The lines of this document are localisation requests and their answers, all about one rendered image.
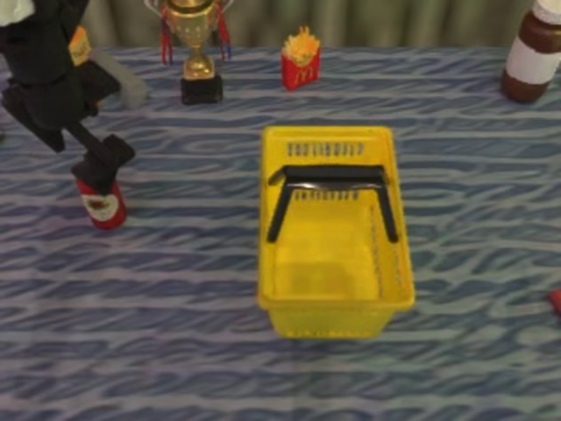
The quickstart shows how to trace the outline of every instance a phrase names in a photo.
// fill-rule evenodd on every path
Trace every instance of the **french fries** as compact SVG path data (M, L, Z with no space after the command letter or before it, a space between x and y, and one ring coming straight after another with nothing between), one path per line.
M288 36L282 54L299 66L305 66L316 56L319 46L319 39L309 33L307 26L301 26L298 35Z

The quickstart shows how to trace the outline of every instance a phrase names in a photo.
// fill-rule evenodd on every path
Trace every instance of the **mcdonald's fries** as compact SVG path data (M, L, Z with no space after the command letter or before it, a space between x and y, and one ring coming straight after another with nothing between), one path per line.
M288 90L316 81L319 77L320 42L303 26L290 35L282 48L282 83Z
M301 26L298 35L288 36L282 54L299 66L305 66L317 54L319 46L319 39L309 33L307 26Z

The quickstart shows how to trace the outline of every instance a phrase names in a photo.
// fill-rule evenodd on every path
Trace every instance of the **rippled water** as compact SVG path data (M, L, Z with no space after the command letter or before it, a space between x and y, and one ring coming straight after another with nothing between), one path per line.
M561 96L505 101L504 53L326 50L287 93L277 51L239 50L224 103L184 108L179 63L114 51L152 97L88 122L138 151L109 233L75 142L55 156L1 111L0 421L560 420ZM418 297L376 340L278 339L256 306L259 134L280 124L394 129Z

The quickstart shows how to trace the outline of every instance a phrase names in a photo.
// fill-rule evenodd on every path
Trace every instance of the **brown bottle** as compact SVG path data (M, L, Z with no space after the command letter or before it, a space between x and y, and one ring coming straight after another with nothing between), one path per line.
M501 90L520 103L547 90L561 61L561 1L536 0L524 17L502 73Z

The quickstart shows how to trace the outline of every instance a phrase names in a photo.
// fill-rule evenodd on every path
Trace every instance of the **yellow crate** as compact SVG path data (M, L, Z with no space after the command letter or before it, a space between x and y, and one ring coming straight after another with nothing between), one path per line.
M358 175L340 178L343 172L364 173L355 168L381 171L385 184L373 185L387 186L389 208L382 206L383 189L362 189ZM314 177L308 180L303 173L310 169ZM292 195L283 207L281 192L288 185ZM277 208L286 212L275 213ZM390 210L390 218L382 209ZM284 218L276 225L278 214ZM393 237L389 226L395 228ZM414 301L391 132L383 127L266 128L259 305L269 312L275 331L290 338L369 338Z

